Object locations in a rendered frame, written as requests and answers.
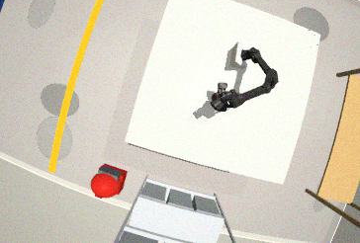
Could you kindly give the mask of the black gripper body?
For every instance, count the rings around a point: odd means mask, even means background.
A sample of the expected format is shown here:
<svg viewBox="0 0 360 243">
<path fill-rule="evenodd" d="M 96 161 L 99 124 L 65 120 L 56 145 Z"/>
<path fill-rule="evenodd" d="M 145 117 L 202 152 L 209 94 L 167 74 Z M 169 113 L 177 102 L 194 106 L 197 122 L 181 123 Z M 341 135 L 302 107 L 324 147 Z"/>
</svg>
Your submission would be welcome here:
<svg viewBox="0 0 360 243">
<path fill-rule="evenodd" d="M 225 88 L 227 88 L 227 83 L 226 82 L 218 82 L 218 88 L 220 90 L 219 92 L 219 96 L 221 96 L 221 93 L 225 90 Z M 222 106 L 218 112 L 226 112 L 226 107 Z"/>
</svg>

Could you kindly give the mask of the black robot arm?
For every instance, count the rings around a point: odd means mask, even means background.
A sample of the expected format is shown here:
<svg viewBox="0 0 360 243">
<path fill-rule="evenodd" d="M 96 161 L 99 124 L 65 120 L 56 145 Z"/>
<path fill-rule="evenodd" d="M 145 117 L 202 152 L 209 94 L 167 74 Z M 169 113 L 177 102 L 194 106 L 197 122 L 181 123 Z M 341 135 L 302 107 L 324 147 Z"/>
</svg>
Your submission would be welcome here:
<svg viewBox="0 0 360 243">
<path fill-rule="evenodd" d="M 251 100 L 252 98 L 269 94 L 279 82 L 278 72 L 268 66 L 259 49 L 256 49 L 255 47 L 247 50 L 242 49 L 240 57 L 243 61 L 251 59 L 254 64 L 258 63 L 260 65 L 260 68 L 266 75 L 264 83 L 257 88 L 242 93 L 236 93 L 235 89 L 232 88 L 230 90 L 223 91 L 221 96 L 218 96 L 211 101 L 211 105 L 215 110 L 219 110 L 222 106 L 236 109 L 244 102 Z"/>
</svg>

